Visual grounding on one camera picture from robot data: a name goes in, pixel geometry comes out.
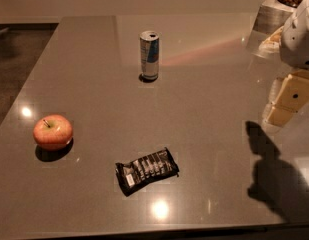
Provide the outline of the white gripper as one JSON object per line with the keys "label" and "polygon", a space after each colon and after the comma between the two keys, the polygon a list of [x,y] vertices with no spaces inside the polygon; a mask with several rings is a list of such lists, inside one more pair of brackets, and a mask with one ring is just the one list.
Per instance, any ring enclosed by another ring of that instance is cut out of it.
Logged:
{"label": "white gripper", "polygon": [[284,78],[276,78],[269,91],[262,117],[283,127],[309,102],[309,0],[303,0],[286,20],[280,42],[280,57],[294,68]]}

